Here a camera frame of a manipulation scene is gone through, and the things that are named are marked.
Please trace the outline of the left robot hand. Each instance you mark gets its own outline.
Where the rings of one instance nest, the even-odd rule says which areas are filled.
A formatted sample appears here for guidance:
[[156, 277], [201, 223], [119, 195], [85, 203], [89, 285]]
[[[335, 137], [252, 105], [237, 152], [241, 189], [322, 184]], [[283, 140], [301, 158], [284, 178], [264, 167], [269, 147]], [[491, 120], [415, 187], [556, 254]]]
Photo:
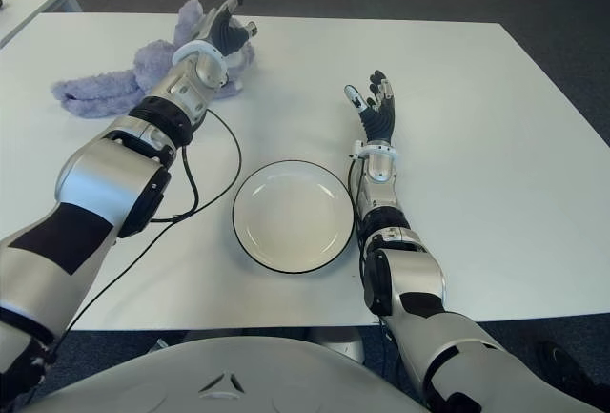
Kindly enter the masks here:
[[226, 0], [219, 7], [209, 10], [197, 26], [193, 38], [208, 42], [223, 56], [239, 51], [258, 32], [254, 21], [242, 25], [234, 20], [234, 11], [242, 4], [243, 0]]

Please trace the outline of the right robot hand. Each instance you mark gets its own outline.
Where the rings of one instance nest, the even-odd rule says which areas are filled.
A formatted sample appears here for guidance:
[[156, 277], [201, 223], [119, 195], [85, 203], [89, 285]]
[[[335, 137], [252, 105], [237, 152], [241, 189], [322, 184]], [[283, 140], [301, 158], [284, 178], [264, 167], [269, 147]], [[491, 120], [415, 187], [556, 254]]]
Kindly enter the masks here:
[[344, 94], [356, 109], [367, 140], [391, 143], [396, 121], [392, 85], [380, 70], [375, 70], [369, 80], [373, 97], [364, 99], [353, 85], [346, 85]]

